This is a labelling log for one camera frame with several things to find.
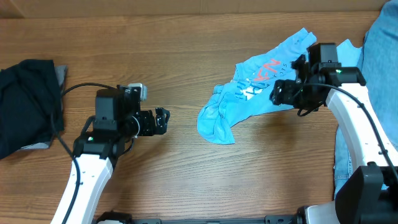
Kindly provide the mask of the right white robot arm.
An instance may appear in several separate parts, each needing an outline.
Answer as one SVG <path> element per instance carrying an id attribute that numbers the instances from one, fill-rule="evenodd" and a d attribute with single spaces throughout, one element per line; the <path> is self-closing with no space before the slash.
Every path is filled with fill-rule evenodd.
<path id="1" fill-rule="evenodd" d="M 292 62 L 295 80 L 277 80 L 270 100 L 305 116 L 326 106 L 341 128 L 352 176 L 334 201 L 302 207 L 288 223 L 397 223 L 397 151 L 386 136 L 357 67 L 338 61 L 336 45 L 316 44 Z"/>

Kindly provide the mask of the light blue printed t-shirt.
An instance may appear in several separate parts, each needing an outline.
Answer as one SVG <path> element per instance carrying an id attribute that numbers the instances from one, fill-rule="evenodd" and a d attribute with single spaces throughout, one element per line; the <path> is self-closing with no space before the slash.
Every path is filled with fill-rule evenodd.
<path id="1" fill-rule="evenodd" d="M 295 80 L 291 62 L 317 41 L 301 29 L 265 54 L 237 63 L 233 79 L 214 87 L 213 94 L 197 118 L 200 136 L 215 144 L 234 144 L 231 128 L 251 116 L 290 110 L 289 105 L 273 105 L 269 99 L 277 80 Z"/>

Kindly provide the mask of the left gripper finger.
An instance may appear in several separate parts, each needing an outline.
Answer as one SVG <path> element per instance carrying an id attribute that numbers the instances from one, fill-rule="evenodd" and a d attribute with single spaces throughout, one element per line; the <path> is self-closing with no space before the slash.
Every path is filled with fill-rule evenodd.
<path id="1" fill-rule="evenodd" d="M 164 121 L 168 121 L 170 118 L 170 111 L 165 108 L 156 108 L 156 119 L 162 119 Z"/>
<path id="2" fill-rule="evenodd" d="M 163 135 L 166 132 L 167 132 L 167 122 L 164 119 L 157 119 L 156 120 L 155 134 L 156 135 Z"/>

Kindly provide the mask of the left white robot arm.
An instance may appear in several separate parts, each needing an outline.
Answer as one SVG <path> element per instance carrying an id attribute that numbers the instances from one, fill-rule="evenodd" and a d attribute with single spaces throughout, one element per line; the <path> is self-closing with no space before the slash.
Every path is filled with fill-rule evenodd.
<path id="1" fill-rule="evenodd" d="M 93 223 L 101 194 L 119 158 L 140 136 L 163 135 L 170 113 L 164 108 L 142 110 L 147 88 L 141 83 L 99 85 L 95 114 L 66 148 L 72 159 L 69 180 L 52 223 Z"/>

